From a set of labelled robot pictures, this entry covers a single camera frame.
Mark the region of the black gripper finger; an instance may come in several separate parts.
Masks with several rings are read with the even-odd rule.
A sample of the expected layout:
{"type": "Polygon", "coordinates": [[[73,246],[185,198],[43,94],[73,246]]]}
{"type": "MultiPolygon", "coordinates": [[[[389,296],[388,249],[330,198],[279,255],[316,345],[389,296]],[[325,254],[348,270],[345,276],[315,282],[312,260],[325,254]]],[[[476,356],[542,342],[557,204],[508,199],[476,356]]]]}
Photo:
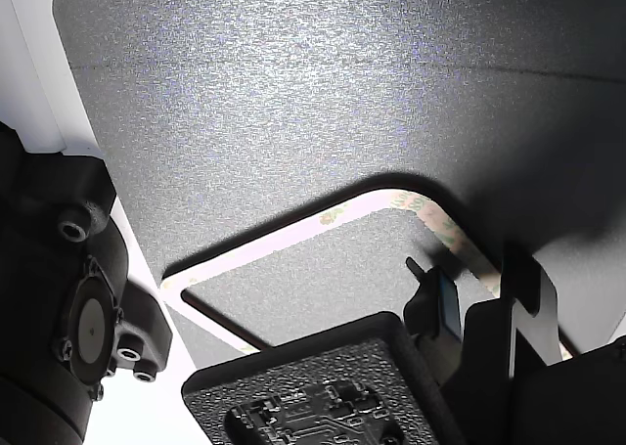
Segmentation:
{"type": "Polygon", "coordinates": [[[450,334],[463,339],[458,290],[455,283],[439,266],[423,270],[412,258],[406,267],[418,282],[418,288],[403,309],[403,319],[411,335],[439,337],[450,334]]]}
{"type": "Polygon", "coordinates": [[[503,250],[501,300],[509,328],[508,377],[560,362],[556,288],[532,254],[512,242],[503,250]]]}

